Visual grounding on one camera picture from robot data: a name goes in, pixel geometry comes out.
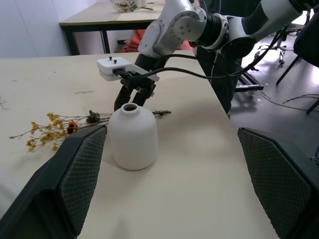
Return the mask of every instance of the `table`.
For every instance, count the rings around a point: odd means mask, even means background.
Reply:
[[[106,53],[110,53],[110,47],[106,31],[109,30],[134,30],[146,29],[147,26],[160,16],[165,3],[156,2],[147,7],[153,10],[137,9],[134,12],[119,13],[110,2],[97,2],[91,7],[60,22],[71,55],[80,55],[76,44],[74,32],[101,31]]]
[[[180,51],[179,54],[192,54]],[[112,54],[133,61],[137,53]],[[48,123],[47,112],[112,112],[119,81],[99,76],[83,55],[0,60],[0,168],[23,187],[52,155],[50,147],[26,152],[24,139],[8,139]],[[198,62],[171,58],[170,67],[203,74]],[[236,129],[208,81],[179,72],[159,73],[150,110],[157,119],[159,158],[141,171],[113,160],[107,137],[95,194],[79,239],[278,239],[251,183]],[[93,91],[74,94],[79,91]]]

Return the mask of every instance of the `floor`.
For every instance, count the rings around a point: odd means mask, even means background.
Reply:
[[[244,59],[243,66],[254,59],[260,44],[270,43],[272,38],[273,36],[269,36],[256,44],[252,53]],[[295,38],[295,35],[288,36],[284,44],[292,48]],[[256,66],[260,71],[250,71],[264,85],[263,92],[273,102],[282,104],[284,100],[300,95],[319,94],[319,68],[304,60],[298,62],[280,85],[276,86],[276,81],[295,57],[293,52],[286,52],[285,64],[281,66],[277,51],[269,51]],[[308,109],[315,101],[316,99],[297,99],[285,105]],[[236,93],[232,101],[231,121],[236,127],[280,133],[298,145],[308,156],[314,155],[319,144],[319,112],[306,115],[304,111],[277,106],[268,102],[260,92],[256,92],[253,98],[250,98],[248,93]]]

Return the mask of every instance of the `background table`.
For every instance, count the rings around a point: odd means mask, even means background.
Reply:
[[[110,53],[106,31],[146,29],[152,21],[160,16],[164,5],[164,1],[157,1],[147,5],[153,10],[137,9],[133,12],[119,13],[110,2],[97,2],[60,22],[60,26],[65,33],[71,55],[80,55],[73,33],[83,31],[101,31],[106,53]]]
[[[134,61],[137,53],[121,56]],[[26,152],[27,137],[8,136],[27,131],[31,121],[49,123],[47,112],[112,112],[122,85],[99,76],[96,60],[106,57],[0,60],[0,95],[9,109],[0,110],[0,168],[20,187],[53,152],[50,147]],[[203,74],[190,59],[172,58],[167,66]],[[120,169],[107,137],[79,238],[278,239],[253,190],[236,129],[208,81],[179,72],[159,76],[155,95],[145,105],[172,111],[157,119],[159,158],[141,171]]]

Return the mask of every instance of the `red object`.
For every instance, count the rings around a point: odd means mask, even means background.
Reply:
[[[131,41],[126,44],[122,52],[138,52],[138,47],[144,36],[145,30],[136,30],[135,34],[131,38]],[[178,50],[193,50],[188,41],[184,41],[182,45],[178,47]]]

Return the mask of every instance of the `white wall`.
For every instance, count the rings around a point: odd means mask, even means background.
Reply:
[[[0,57],[69,55],[58,23],[95,2],[0,0]]]

